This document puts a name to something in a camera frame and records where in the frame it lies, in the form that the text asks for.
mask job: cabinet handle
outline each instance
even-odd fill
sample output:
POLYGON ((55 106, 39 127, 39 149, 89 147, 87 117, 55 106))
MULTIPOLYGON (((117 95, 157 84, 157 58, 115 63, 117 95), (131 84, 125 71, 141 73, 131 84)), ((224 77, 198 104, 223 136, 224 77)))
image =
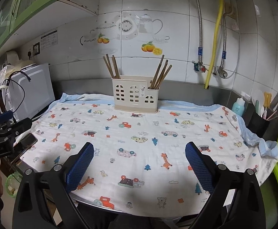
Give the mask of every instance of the cabinet handle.
POLYGON ((14 4, 13 4, 13 8, 12 8, 12 16, 15 15, 15 8, 16 8, 15 5, 16 5, 17 1, 18 0, 14 0, 14 4))

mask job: power outlet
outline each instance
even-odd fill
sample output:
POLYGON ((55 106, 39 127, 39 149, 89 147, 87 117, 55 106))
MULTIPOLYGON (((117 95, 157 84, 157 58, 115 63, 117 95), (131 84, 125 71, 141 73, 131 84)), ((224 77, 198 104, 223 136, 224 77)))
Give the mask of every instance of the power outlet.
POLYGON ((36 56, 40 53, 40 43, 36 43, 33 45, 33 55, 36 56))

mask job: blue label tag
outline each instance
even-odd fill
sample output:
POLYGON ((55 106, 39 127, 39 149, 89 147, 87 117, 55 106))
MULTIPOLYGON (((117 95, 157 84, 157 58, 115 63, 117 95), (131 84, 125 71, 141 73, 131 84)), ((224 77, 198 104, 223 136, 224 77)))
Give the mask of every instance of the blue label tag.
POLYGON ((226 59, 226 51, 222 52, 222 59, 226 59))
POLYGON ((198 55, 202 56, 203 54, 203 48, 202 47, 198 47, 198 55))

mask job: metal screw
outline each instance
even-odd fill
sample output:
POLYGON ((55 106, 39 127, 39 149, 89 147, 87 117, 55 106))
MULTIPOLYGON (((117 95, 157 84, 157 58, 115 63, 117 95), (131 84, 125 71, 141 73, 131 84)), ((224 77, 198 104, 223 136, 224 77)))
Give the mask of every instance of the metal screw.
POLYGON ((53 167, 53 169, 54 169, 55 171, 59 171, 59 170, 62 169, 62 166, 61 166, 60 164, 57 164, 57 165, 55 165, 55 166, 53 167))
POLYGON ((253 171, 252 169, 248 169, 248 170, 247 170, 247 173, 250 174, 250 175, 253 175, 253 174, 254 174, 254 171, 253 171))
POLYGON ((225 166, 224 164, 219 164, 217 167, 218 167, 220 170, 225 170, 225 169, 227 169, 226 166, 225 166))
POLYGON ((29 175, 29 174, 31 174, 32 173, 32 169, 27 169, 26 171, 25 171, 25 174, 26 175, 29 175))

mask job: blue bottle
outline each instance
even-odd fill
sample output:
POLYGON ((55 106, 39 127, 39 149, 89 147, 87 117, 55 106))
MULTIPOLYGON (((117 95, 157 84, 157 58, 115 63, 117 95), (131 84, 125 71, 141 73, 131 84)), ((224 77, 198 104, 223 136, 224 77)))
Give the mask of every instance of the blue bottle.
POLYGON ((245 101, 242 98, 238 98, 236 102, 233 104, 233 108, 231 109, 237 115, 242 116, 245 110, 244 107, 245 101))

